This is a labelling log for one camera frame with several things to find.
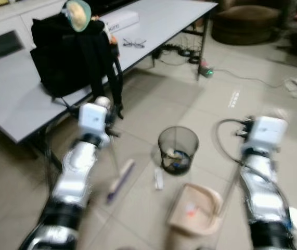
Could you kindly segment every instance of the black wastebasket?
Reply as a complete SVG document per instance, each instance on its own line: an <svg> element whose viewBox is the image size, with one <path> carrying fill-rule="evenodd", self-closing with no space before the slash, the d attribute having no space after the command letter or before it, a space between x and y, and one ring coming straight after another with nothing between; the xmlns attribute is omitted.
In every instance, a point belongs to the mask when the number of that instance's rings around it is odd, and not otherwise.
<svg viewBox="0 0 297 250"><path fill-rule="evenodd" d="M189 171L193 157L199 147L197 135L190 129L173 126L159 136L162 168L173 175Z"/></svg>

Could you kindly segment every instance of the beige plastic tray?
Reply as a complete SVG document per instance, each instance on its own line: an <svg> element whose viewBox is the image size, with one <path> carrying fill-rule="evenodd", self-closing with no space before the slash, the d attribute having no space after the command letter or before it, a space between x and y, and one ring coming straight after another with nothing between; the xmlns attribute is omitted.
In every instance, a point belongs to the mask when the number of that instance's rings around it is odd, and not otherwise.
<svg viewBox="0 0 297 250"><path fill-rule="evenodd" d="M216 191L187 183L178 196L168 223L189 234L213 234L221 222L218 212L222 203Z"/></svg>

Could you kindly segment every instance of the green hat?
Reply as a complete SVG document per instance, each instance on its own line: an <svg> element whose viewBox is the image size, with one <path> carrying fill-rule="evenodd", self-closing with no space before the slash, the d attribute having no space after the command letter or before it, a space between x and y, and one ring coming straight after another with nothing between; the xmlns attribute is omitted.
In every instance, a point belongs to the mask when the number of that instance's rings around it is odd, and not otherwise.
<svg viewBox="0 0 297 250"><path fill-rule="evenodd" d="M82 32L87 28L91 20L92 10L89 4L83 0L69 0L66 2L65 15L69 20L72 28L76 32Z"/></svg>

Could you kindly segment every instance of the white cabinet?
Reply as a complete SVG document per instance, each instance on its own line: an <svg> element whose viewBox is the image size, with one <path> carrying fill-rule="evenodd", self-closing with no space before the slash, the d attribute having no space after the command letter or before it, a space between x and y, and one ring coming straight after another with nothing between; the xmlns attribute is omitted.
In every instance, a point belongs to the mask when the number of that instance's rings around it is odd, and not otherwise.
<svg viewBox="0 0 297 250"><path fill-rule="evenodd" d="M60 13L64 3L65 3L65 0L62 0L54 4L50 4L45 7L41 7L32 11L26 12L24 14L21 14L23 23L26 26L30 36L32 36L31 27L33 25L33 19L44 19L44 18L53 16L57 13Z"/></svg>
<svg viewBox="0 0 297 250"><path fill-rule="evenodd" d="M27 50L31 50L33 41L19 16L0 21L0 35L8 33L10 31L15 31L22 45Z"/></svg>

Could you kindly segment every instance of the brown sofa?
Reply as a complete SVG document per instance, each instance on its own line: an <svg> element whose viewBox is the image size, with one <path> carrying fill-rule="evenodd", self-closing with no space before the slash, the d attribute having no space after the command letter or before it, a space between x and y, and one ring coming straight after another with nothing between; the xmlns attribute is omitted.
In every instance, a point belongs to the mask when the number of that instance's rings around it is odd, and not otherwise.
<svg viewBox="0 0 297 250"><path fill-rule="evenodd" d="M220 0L213 18L212 37L233 45L256 44L269 40L275 28L288 22L293 0Z"/></svg>

